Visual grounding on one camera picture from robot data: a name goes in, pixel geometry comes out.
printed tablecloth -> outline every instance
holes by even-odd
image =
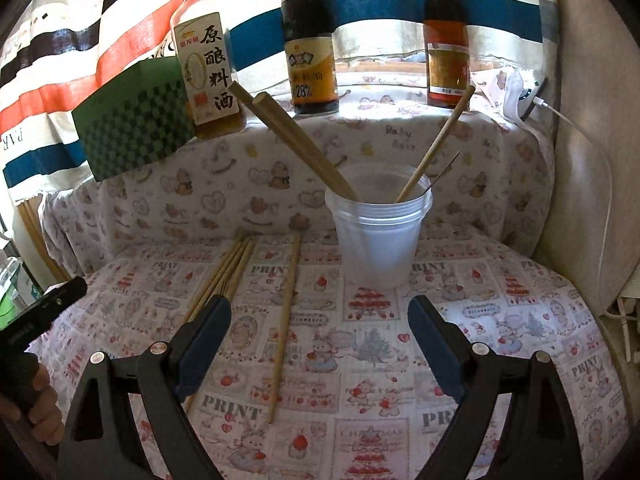
[[[421,235],[413,271],[395,290],[344,279],[335,231],[303,238],[276,421],[265,423],[292,236],[260,237],[233,301],[231,327],[194,398],[191,423],[229,479],[413,479],[456,404],[443,394],[409,330],[406,308],[426,294],[473,341],[498,354],[548,352],[580,437],[587,480],[628,434],[620,382],[579,293],[567,280],[474,228]],[[127,248],[90,277],[87,296],[32,345],[63,413],[98,348],[130,356],[180,325],[203,276],[229,241]],[[470,478],[495,453],[500,396]],[[142,404],[134,414],[156,474],[166,471]]]
[[[338,168],[382,161],[417,166],[450,112],[400,86],[340,88],[340,112],[300,121]],[[278,97],[289,108],[289,95]],[[427,222],[473,224],[530,255],[553,189],[549,139],[508,123],[475,96],[427,174],[434,186]],[[255,117],[237,134],[194,140],[163,162],[45,196],[40,218],[51,256],[71,274],[91,274],[128,245],[334,227],[325,186]]]

curtain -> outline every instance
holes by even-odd
[[[2,48],[2,169],[16,202],[70,189],[91,173],[71,110],[136,60],[172,53],[182,0],[33,0]],[[238,78],[250,91],[286,80],[280,0],[217,0]],[[424,50],[424,0],[326,0],[337,59]],[[553,74],[555,0],[460,0],[472,57]]]

translucent cup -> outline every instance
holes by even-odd
[[[406,202],[394,203],[414,171],[397,164],[350,164],[340,172],[363,202],[326,190],[324,201],[334,215],[342,270],[355,285],[385,290],[407,280],[420,224],[433,203],[431,190],[425,193],[425,176]]]

wooden chopstick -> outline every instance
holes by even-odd
[[[251,259],[251,254],[254,252],[255,240],[253,238],[250,238],[246,244],[241,242],[240,240],[238,240],[236,243],[240,244],[239,247],[244,246],[244,251],[242,251],[242,257],[240,258],[240,261],[238,262],[236,267],[233,268],[232,270],[233,275],[230,277],[230,281],[229,281],[229,277],[227,277],[226,279],[224,278],[224,275],[226,275],[226,272],[223,273],[223,275],[220,276],[220,280],[216,283],[216,286],[213,289],[212,294],[210,294],[207,297],[207,299],[209,299],[211,296],[215,294],[222,294],[225,298],[227,298],[229,303],[233,301],[234,296],[236,295],[236,290],[238,290],[238,285],[240,283],[242,275],[244,274],[244,270],[246,269],[246,264],[249,263],[249,260]],[[184,412],[187,414],[187,416],[191,411],[191,406],[193,405],[194,398],[195,398],[195,394],[187,397],[184,400]]]
[[[188,309],[187,314],[184,316],[184,321],[182,323],[187,323],[189,321],[191,314],[193,314],[204,297],[207,297],[208,299],[211,296],[213,288],[218,284],[220,276],[222,276],[222,273],[226,270],[229,263],[236,254],[236,251],[238,251],[241,245],[242,240],[236,240],[235,243],[233,243],[233,245],[229,247],[228,251],[222,256],[222,259],[220,260],[218,266],[214,267],[207,279],[204,281],[199,292],[193,297],[191,306]]]
[[[255,101],[240,84],[233,81],[229,90],[264,124],[267,125],[335,194],[355,199],[355,193],[296,121],[280,108],[270,95],[262,92]]]
[[[406,200],[406,198],[409,196],[409,193],[411,193],[415,185],[418,184],[418,181],[424,175],[424,172],[427,170],[428,165],[431,164],[433,157],[436,155],[436,153],[442,146],[442,143],[449,136],[449,133],[452,127],[454,126],[454,124],[458,122],[458,119],[460,118],[460,115],[462,115],[462,112],[465,111],[465,108],[468,105],[469,101],[471,101],[471,96],[474,94],[475,91],[476,91],[476,87],[473,85],[469,85],[468,87],[466,87],[466,90],[462,94],[460,101],[458,101],[458,104],[453,109],[451,115],[449,116],[449,119],[447,119],[447,122],[444,123],[444,126],[440,130],[440,133],[438,134],[436,139],[433,141],[433,144],[430,146],[427,153],[424,155],[422,161],[418,165],[418,168],[414,171],[414,174],[412,174],[411,178],[406,183],[404,188],[402,188],[400,195],[398,195],[398,198],[396,199],[396,203],[404,202],[404,200]]]
[[[226,286],[220,288],[220,293],[229,300],[229,303],[233,301],[234,296],[236,295],[236,290],[238,290],[238,285],[240,284],[240,280],[244,275],[244,270],[246,269],[246,264],[249,263],[251,259],[251,255],[254,252],[255,240],[253,238],[250,239],[247,246],[244,248],[244,252],[242,253],[242,257],[238,262],[238,266],[234,270],[233,276],[230,278],[230,281],[226,283]]]
[[[296,239],[291,248],[291,258],[289,261],[289,272],[287,281],[284,286],[282,298],[282,312],[280,314],[280,327],[278,329],[278,346],[276,347],[275,368],[271,378],[271,400],[269,403],[269,413],[267,415],[267,424],[273,422],[273,416],[276,412],[278,403],[278,390],[280,387],[280,378],[282,377],[282,364],[284,361],[285,348],[287,346],[287,333],[289,332],[289,315],[291,313],[291,302],[293,300],[293,291],[296,285],[296,269],[298,268],[298,260],[300,259],[300,244],[302,236],[296,233]]]
[[[260,92],[254,99],[254,105],[260,107],[273,121],[279,124],[281,133],[289,140],[288,145],[293,145],[292,150],[294,152],[297,149],[305,156],[303,160],[307,165],[315,164],[318,167],[320,171],[318,176],[327,184],[334,186],[332,188],[333,192],[337,191],[339,195],[349,200],[356,200],[356,195],[345,178],[329,162],[324,153],[320,151],[300,125],[280,107],[273,97],[267,92]]]
[[[196,308],[192,311],[191,315],[189,316],[189,321],[193,321],[196,318],[203,307],[207,304],[207,301],[209,301],[209,298],[213,296],[216,289],[218,288],[218,285],[224,280],[229,280],[234,270],[236,270],[236,266],[238,265],[238,262],[240,261],[240,258],[242,257],[242,254],[244,253],[244,250],[246,249],[249,242],[250,240],[248,238],[240,242],[240,246],[234,251],[234,254],[226,264],[223,272],[217,277],[215,282],[212,282],[210,284],[206,293],[203,294],[200,302],[198,302]]]

finger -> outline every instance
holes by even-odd
[[[47,446],[55,446],[56,444],[60,444],[60,442],[62,442],[62,438],[64,436],[65,425],[62,424],[62,421],[60,421],[58,427],[44,440],[44,442],[47,444]]]
[[[35,377],[33,378],[33,389],[37,392],[41,392],[47,386],[49,386],[49,383],[49,372],[43,365],[40,365]]]
[[[37,424],[43,420],[49,412],[53,410],[58,400],[58,393],[53,388],[49,387],[44,390],[33,407],[29,410],[29,420],[34,424]]]
[[[20,420],[20,409],[5,396],[0,395],[0,415],[12,422]]]
[[[57,430],[60,421],[62,421],[62,412],[59,407],[55,406],[43,420],[33,427],[31,433],[38,442],[43,442]]]

